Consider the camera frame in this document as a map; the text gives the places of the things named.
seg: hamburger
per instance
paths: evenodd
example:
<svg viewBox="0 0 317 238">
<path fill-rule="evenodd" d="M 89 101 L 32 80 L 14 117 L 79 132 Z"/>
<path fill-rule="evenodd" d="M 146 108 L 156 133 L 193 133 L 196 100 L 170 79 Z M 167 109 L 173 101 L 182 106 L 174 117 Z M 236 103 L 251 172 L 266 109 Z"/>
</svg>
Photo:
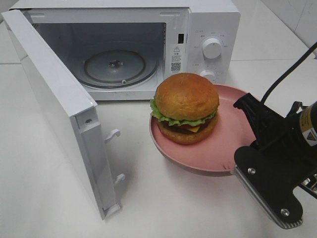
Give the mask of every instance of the hamburger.
<svg viewBox="0 0 317 238">
<path fill-rule="evenodd" d="M 194 144 L 208 137 L 218 121 L 219 94 L 206 78 L 179 73 L 163 81 L 151 99 L 151 115 L 168 139 Z"/>
</svg>

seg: power knob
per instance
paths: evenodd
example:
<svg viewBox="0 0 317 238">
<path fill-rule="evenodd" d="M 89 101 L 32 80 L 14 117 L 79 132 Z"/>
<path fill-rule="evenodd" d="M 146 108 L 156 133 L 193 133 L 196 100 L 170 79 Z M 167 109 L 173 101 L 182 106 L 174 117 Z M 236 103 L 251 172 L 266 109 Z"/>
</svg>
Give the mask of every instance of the power knob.
<svg viewBox="0 0 317 238">
<path fill-rule="evenodd" d="M 216 74 L 215 74 L 215 72 L 213 72 L 211 70 L 201 71 L 199 75 L 209 79 L 209 81 L 212 83 L 216 82 Z"/>
<path fill-rule="evenodd" d="M 222 42 L 217 38 L 209 38 L 203 42 L 203 54 L 206 58 L 214 59 L 221 54 Z"/>
</svg>

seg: lettuce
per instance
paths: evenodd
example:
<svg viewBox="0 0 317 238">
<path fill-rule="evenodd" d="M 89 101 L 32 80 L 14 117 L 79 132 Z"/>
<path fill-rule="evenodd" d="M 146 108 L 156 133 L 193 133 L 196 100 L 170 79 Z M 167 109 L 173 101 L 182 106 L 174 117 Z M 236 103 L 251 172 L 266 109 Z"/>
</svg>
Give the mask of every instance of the lettuce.
<svg viewBox="0 0 317 238">
<path fill-rule="evenodd" d="M 159 109 L 157 108 L 157 105 L 155 104 L 155 100 L 154 99 L 150 100 L 150 105 L 151 105 L 151 108 L 153 110 L 151 115 L 156 117 L 158 119 L 158 121 L 167 121 L 168 125 L 184 125 L 184 124 L 188 124 L 188 125 L 191 125 L 191 126 L 197 126 L 197 125 L 200 125 L 200 124 L 204 124 L 207 119 L 213 118 L 214 115 L 217 112 L 217 109 L 216 109 L 211 115 L 209 115 L 209 116 L 207 116 L 205 118 L 199 119 L 199 120 L 174 120 L 172 118 L 168 118 L 168 117 L 164 116 L 159 111 Z"/>
</svg>

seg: top bun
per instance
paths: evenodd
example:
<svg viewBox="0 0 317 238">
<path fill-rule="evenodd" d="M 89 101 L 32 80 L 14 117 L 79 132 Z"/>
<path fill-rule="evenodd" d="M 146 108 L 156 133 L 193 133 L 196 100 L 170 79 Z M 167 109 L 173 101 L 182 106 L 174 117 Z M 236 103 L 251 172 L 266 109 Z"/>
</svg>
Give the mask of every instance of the top bun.
<svg viewBox="0 0 317 238">
<path fill-rule="evenodd" d="M 193 73 L 179 73 L 158 86 L 155 103 L 166 117 L 199 120 L 217 109 L 219 95 L 208 79 Z"/>
</svg>

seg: open microwave door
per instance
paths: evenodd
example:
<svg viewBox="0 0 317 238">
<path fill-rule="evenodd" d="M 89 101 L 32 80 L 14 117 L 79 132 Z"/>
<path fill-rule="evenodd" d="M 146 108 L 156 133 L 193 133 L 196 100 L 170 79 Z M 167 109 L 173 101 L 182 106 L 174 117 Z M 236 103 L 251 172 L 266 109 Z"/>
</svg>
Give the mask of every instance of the open microwave door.
<svg viewBox="0 0 317 238">
<path fill-rule="evenodd" d="M 4 12 L 36 99 L 102 218 L 119 209 L 97 103 L 19 10 Z"/>
</svg>

